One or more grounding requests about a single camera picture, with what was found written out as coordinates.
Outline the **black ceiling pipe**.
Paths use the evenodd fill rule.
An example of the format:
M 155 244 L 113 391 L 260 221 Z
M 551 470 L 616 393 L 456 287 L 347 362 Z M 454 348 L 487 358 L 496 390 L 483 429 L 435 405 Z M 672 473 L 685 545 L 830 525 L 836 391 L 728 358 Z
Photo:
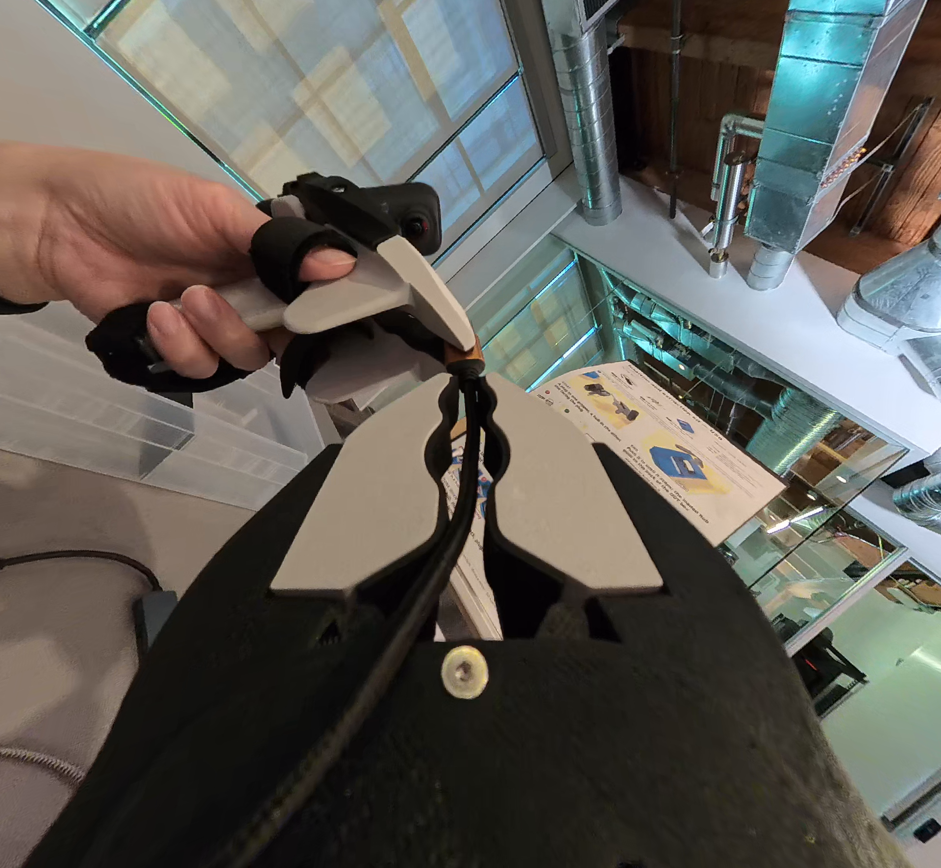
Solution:
M 680 105 L 680 62 L 684 45 L 682 24 L 682 0 L 670 0 L 669 38 L 669 118 L 668 118 L 668 167 L 669 188 L 668 217 L 676 219 L 678 190 L 678 124 Z

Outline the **wide round metal duct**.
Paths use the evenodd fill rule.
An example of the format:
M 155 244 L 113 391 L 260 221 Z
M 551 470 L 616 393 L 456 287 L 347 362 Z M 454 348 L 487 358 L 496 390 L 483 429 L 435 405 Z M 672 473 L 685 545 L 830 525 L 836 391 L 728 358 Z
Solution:
M 904 358 L 940 397 L 940 230 L 862 275 L 837 322 L 865 343 Z

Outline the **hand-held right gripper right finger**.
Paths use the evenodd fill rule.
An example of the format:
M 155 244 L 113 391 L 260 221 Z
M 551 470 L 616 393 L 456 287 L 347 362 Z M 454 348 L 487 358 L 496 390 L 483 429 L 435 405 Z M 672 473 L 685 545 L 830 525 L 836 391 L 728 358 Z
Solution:
M 495 373 L 481 381 L 481 400 L 492 589 L 515 564 L 590 595 L 660 592 L 664 580 L 582 431 Z

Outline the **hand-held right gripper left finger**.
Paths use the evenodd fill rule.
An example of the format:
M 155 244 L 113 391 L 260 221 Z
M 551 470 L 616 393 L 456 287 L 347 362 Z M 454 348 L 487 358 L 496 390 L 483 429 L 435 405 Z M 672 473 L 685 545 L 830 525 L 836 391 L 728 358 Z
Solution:
M 448 513 L 453 377 L 441 373 L 345 441 L 278 568 L 271 592 L 348 595 L 410 559 Z

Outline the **round spiral metal duct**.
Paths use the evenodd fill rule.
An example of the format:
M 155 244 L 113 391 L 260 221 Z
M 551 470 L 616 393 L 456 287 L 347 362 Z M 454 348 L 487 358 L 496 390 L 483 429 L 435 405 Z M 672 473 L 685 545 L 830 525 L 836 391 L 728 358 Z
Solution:
M 599 21 L 578 36 L 553 32 L 550 42 L 582 217 L 606 225 L 622 211 L 606 29 Z

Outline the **person's left hand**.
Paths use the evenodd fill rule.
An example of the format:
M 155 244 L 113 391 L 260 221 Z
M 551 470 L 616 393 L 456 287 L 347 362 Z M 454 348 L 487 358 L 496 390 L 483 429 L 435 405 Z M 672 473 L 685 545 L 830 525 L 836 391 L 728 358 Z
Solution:
M 236 189 L 129 156 L 2 142 L 1 293 L 68 301 L 97 323 L 149 303 L 147 336 L 174 372 L 253 372 L 291 339 L 253 332 L 216 289 L 253 276 L 265 214 Z

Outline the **green tinted glass pane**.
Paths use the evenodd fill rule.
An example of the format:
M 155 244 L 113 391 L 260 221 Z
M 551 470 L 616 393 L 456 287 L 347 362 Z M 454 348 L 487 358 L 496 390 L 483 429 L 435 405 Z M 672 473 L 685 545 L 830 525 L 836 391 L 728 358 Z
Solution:
M 621 359 L 608 292 L 590 260 L 547 235 L 469 309 L 488 372 L 530 391 Z

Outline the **dark grey usb hub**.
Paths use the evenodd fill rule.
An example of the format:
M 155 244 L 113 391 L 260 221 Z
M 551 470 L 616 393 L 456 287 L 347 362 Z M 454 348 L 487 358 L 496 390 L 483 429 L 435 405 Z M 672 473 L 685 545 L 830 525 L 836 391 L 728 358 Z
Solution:
M 132 620 L 139 660 L 151 650 L 177 603 L 178 595 L 173 591 L 150 591 L 135 600 Z

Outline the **rectangular metal duct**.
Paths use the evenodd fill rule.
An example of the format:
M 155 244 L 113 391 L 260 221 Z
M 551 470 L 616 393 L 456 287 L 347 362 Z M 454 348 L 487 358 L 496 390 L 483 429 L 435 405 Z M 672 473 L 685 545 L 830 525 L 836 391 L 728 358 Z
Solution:
M 833 219 L 927 0 L 790 0 L 745 233 L 796 254 Z

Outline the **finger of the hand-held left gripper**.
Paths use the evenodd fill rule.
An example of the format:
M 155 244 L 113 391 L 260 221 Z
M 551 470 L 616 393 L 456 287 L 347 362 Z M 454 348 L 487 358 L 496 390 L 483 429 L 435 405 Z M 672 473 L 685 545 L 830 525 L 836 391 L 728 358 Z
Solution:
M 466 312 L 441 276 L 407 239 L 387 239 L 377 246 L 376 253 L 406 285 L 411 313 L 426 330 L 458 352 L 476 349 L 477 336 Z
M 420 352 L 349 353 L 314 372 L 305 394 L 319 404 L 353 400 L 364 407 L 394 385 L 421 384 L 444 371 L 441 362 Z

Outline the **printed instruction sheet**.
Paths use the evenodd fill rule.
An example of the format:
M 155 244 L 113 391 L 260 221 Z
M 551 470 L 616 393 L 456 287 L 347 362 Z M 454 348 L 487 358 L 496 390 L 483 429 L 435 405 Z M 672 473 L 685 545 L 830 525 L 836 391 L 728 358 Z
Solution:
M 786 486 L 627 362 L 578 369 L 526 393 L 578 427 L 594 448 L 611 451 L 615 462 L 626 464 L 665 501 L 667 520 L 688 521 L 712 546 L 729 539 Z M 477 511 L 451 588 L 470 629 L 483 639 L 501 639 L 482 547 L 489 485 L 483 453 Z

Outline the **black cable orange plug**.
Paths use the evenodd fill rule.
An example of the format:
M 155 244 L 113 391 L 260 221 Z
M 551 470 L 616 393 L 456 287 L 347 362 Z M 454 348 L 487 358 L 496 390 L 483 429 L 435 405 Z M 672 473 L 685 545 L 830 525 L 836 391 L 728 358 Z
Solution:
M 442 540 L 406 592 L 392 627 L 346 707 L 326 729 L 300 764 L 241 829 L 211 859 L 211 867 L 242 867 L 251 863 L 287 826 L 342 758 L 388 692 L 432 611 L 438 606 L 458 557 L 470 535 L 479 485 L 481 447 L 480 387 L 485 361 L 479 342 L 461 352 L 444 348 L 444 367 L 456 379 L 464 398 L 465 443 L 455 507 Z

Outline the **clear plastic box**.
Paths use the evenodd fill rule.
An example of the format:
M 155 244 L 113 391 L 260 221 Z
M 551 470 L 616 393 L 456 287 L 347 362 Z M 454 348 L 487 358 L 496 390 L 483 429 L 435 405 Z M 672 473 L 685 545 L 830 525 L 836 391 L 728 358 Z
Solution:
M 66 304 L 2 317 L 2 449 L 260 509 L 323 449 L 306 399 L 276 368 L 192 398 L 112 380 Z

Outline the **large mullioned glass window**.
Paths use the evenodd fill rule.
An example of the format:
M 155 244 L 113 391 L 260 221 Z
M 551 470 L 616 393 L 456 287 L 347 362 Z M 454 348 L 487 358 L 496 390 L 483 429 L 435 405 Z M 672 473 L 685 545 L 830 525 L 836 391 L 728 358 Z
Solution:
M 263 196 L 422 181 L 447 250 L 543 160 L 501 0 L 46 1 Z

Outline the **black hub cable grey plug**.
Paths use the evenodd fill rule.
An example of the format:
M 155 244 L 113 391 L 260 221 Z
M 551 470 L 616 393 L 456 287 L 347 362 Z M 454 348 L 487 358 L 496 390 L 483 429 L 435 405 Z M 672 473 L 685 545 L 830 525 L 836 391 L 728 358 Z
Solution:
M 151 592 L 164 591 L 157 575 L 142 562 L 130 556 L 99 550 L 55 550 L 18 556 L 5 556 L 1 558 L 1 570 L 29 564 L 69 559 L 96 560 L 121 565 L 140 574 L 147 581 Z

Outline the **silver bent pipe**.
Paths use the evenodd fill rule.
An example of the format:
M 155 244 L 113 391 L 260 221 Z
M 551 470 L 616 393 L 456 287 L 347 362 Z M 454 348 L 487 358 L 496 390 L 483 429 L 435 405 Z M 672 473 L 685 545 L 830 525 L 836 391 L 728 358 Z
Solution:
M 720 124 L 714 156 L 711 197 L 715 203 L 712 218 L 712 249 L 709 274 L 721 279 L 727 271 L 730 245 L 739 217 L 746 170 L 752 156 L 735 149 L 736 139 L 760 141 L 765 122 L 757 116 L 727 113 Z

